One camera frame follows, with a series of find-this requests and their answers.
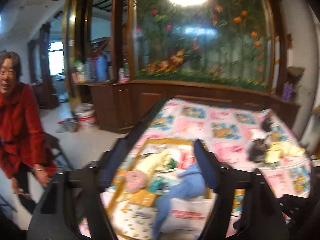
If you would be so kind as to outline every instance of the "wooden display cabinet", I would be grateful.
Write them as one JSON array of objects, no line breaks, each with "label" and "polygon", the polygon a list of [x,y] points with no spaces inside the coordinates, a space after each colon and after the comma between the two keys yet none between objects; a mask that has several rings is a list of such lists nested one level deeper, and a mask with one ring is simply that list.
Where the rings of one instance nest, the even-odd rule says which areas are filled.
[{"label": "wooden display cabinet", "polygon": [[[281,99],[282,87],[286,76],[286,32],[281,15],[280,0],[265,0],[267,10],[272,17],[272,37],[279,36],[280,59],[276,82],[276,93],[271,94],[274,76],[274,45],[270,58],[270,75],[267,92],[248,90],[216,84],[135,79],[135,61],[133,51],[134,0],[128,0],[126,30],[123,30],[123,0],[112,0],[112,66],[115,73],[113,84],[88,84],[92,101],[95,105],[98,125],[103,130],[127,133],[143,115],[162,98],[181,98],[193,102],[245,108],[261,111],[273,109],[291,128],[294,124],[299,106],[294,102]],[[128,55],[130,81],[118,82],[118,71],[123,66],[124,54]]]}]

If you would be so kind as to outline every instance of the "woman's hand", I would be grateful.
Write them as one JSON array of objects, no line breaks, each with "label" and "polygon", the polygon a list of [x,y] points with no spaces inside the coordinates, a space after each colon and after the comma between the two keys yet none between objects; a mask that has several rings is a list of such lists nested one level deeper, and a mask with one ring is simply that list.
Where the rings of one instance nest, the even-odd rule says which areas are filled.
[{"label": "woman's hand", "polygon": [[13,190],[13,193],[15,193],[17,195],[23,194],[23,190],[19,189],[19,184],[18,184],[17,179],[15,177],[12,177],[10,180],[11,180],[11,188]]},{"label": "woman's hand", "polygon": [[47,187],[48,182],[51,180],[48,173],[45,171],[44,167],[36,164],[34,166],[35,169],[42,169],[41,171],[35,171],[36,179],[40,182],[40,184],[44,187]]}]

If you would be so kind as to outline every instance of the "floral mural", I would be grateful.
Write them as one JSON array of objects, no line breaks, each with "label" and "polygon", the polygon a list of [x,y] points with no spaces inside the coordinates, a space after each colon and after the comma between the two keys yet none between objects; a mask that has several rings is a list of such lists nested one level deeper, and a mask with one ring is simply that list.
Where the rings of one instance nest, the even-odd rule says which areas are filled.
[{"label": "floral mural", "polygon": [[266,90],[271,39],[264,0],[134,3],[137,79]]}]

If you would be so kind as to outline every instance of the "red flower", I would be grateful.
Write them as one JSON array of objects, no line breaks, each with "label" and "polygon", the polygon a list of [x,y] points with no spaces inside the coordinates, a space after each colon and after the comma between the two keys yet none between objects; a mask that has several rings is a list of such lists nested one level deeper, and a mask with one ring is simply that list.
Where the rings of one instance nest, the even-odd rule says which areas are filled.
[{"label": "red flower", "polygon": [[166,30],[166,31],[169,31],[169,30],[171,30],[171,28],[172,28],[172,25],[167,25],[167,26],[165,27],[165,30]]},{"label": "red flower", "polygon": [[156,15],[158,14],[158,10],[157,10],[157,9],[152,10],[152,11],[151,11],[151,14],[152,14],[153,16],[156,16]]}]

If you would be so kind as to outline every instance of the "yellow cloth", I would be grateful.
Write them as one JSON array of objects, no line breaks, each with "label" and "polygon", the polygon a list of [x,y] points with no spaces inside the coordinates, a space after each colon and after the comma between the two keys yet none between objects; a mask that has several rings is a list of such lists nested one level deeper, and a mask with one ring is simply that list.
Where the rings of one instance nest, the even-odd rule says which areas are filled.
[{"label": "yellow cloth", "polygon": [[148,181],[150,181],[155,171],[163,171],[164,165],[168,165],[171,158],[170,151],[166,149],[161,153],[154,153],[146,157],[135,167],[135,170],[144,172],[148,177]]},{"label": "yellow cloth", "polygon": [[284,156],[299,157],[305,153],[305,149],[300,148],[290,142],[271,143],[271,146],[266,151],[265,162],[276,163]]}]

